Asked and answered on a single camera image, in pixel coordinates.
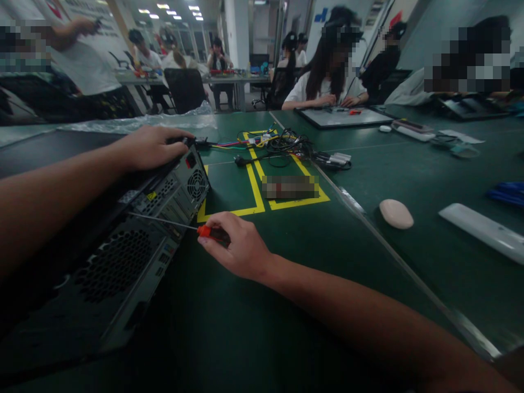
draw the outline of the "computer tower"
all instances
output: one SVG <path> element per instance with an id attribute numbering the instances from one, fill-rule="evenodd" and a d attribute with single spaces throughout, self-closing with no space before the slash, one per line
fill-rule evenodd
<path id="1" fill-rule="evenodd" d="M 0 177 L 105 146 L 118 134 L 54 131 L 0 149 Z M 130 174 L 80 212 L 0 287 L 0 374 L 20 375 L 126 345 L 209 190 L 194 145 Z"/>

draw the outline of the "man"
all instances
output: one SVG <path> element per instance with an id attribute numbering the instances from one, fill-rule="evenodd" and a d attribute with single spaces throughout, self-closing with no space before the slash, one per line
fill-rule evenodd
<path id="1" fill-rule="evenodd" d="M 51 58 L 79 88 L 90 114 L 101 119 L 135 115 L 113 69 L 85 38 L 96 34 L 100 22 L 85 17 L 71 20 L 52 0 L 8 0 L 2 6 L 26 37 L 45 42 Z"/>
<path id="2" fill-rule="evenodd" d="M 179 129 L 145 126 L 112 145 L 0 180 L 0 280 L 120 177 L 185 154 L 186 145 L 166 144 L 181 136 L 194 138 Z M 408 307 L 356 282 L 272 254 L 253 223 L 222 212 L 206 225 L 229 234 L 227 248 L 198 238 L 227 270 L 280 293 L 375 360 L 377 369 L 404 377 L 417 391 L 518 392 L 461 341 Z"/>
<path id="3" fill-rule="evenodd" d="M 142 33 L 137 29 L 129 30 L 129 41 L 134 44 L 133 58 L 135 59 L 135 69 L 139 69 L 141 65 L 145 65 L 153 70 L 162 71 L 162 60 L 160 56 L 147 47 L 146 40 Z M 158 106 L 160 104 L 164 112 L 168 112 L 169 105 L 164 99 L 164 95 L 169 94 L 169 89 L 165 86 L 152 85 L 151 86 L 151 100 L 153 101 L 153 108 L 151 115 L 158 113 Z"/>
<path id="4" fill-rule="evenodd" d="M 298 39 L 298 46 L 296 47 L 296 61 L 299 64 L 307 64 L 306 45 L 307 36 L 304 33 L 300 33 Z"/>
<path id="5" fill-rule="evenodd" d="M 386 48 L 379 53 L 369 67 L 360 75 L 360 80 L 369 94 L 370 104 L 378 103 L 380 84 L 395 70 L 400 59 L 398 44 L 406 32 L 407 24 L 398 22 L 384 36 Z"/>

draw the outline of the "long black hair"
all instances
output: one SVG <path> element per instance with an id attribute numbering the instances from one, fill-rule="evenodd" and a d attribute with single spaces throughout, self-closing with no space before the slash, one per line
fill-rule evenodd
<path id="1" fill-rule="evenodd" d="M 286 74 L 290 75 L 290 77 L 293 77 L 293 71 L 295 70 L 296 66 L 296 46 L 298 44 L 298 39 L 295 32 L 289 32 L 288 35 L 285 36 L 284 42 L 282 43 L 282 48 L 284 50 L 287 50 L 289 52 L 289 59 L 288 59 L 288 65 L 285 68 Z"/>
<path id="2" fill-rule="evenodd" d="M 349 58 L 346 56 L 341 65 L 335 70 L 329 69 L 331 59 L 335 51 L 350 49 L 354 46 L 362 37 L 362 32 L 355 27 L 351 27 L 351 24 L 354 23 L 354 12 L 345 7 L 343 8 L 347 10 L 346 15 L 325 24 L 315 55 L 302 69 L 301 75 L 310 72 L 306 85 L 306 99 L 308 100 L 316 99 L 320 92 L 322 81 L 328 72 L 331 76 L 331 94 L 334 94 L 337 100 L 340 98 L 344 88 L 345 70 Z"/>
<path id="3" fill-rule="evenodd" d="M 213 40 L 213 46 L 219 46 L 222 56 L 224 56 L 224 48 L 222 47 L 222 40 L 218 37 L 215 37 Z M 222 66 L 222 71 L 226 69 L 226 64 L 224 59 L 220 59 L 220 65 Z M 213 52 L 213 69 L 217 69 L 217 54 Z"/>

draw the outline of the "computer mouse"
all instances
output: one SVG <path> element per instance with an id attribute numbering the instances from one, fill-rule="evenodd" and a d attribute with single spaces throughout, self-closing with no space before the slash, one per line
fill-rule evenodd
<path id="1" fill-rule="evenodd" d="M 413 217 L 408 208 L 395 199 L 385 199 L 379 205 L 382 217 L 392 227 L 408 229 L 414 224 Z"/>

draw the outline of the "woman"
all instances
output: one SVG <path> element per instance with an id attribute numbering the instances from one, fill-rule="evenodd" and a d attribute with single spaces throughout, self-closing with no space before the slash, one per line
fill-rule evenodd
<path id="1" fill-rule="evenodd" d="M 298 40 L 295 32 L 289 32 L 285 36 L 282 47 L 284 48 L 284 59 L 278 62 L 277 68 L 286 68 L 287 73 L 293 76 L 293 71 L 295 68 L 302 68 L 305 66 L 303 63 L 302 57 L 296 56 L 296 47 L 298 45 Z M 273 82 L 273 69 L 269 71 L 269 76 Z"/>
<path id="2" fill-rule="evenodd" d="M 233 68 L 233 63 L 228 55 L 222 49 L 222 40 L 215 37 L 213 41 L 213 54 L 207 57 L 207 68 L 211 70 L 227 70 L 228 66 Z M 215 106 L 217 111 L 220 109 L 220 93 L 225 92 L 228 95 L 229 110 L 233 110 L 233 85 L 231 84 L 214 84 L 211 88 L 213 90 L 213 97 L 215 98 Z"/>
<path id="3" fill-rule="evenodd" d="M 170 52 L 162 60 L 162 69 L 174 68 L 174 69 L 186 69 L 194 68 L 200 71 L 197 62 L 191 56 L 184 56 L 178 49 L 178 42 L 171 31 L 166 28 L 160 29 L 160 38 L 162 44 L 170 50 Z M 164 85 L 169 88 L 168 82 L 165 80 L 165 76 L 162 77 Z"/>
<path id="4" fill-rule="evenodd" d="M 353 46 L 362 37 L 351 23 L 346 17 L 326 23 L 313 59 L 303 68 L 282 110 L 336 105 L 340 101 L 341 106 L 349 107 L 367 101 L 366 89 L 348 64 Z"/>

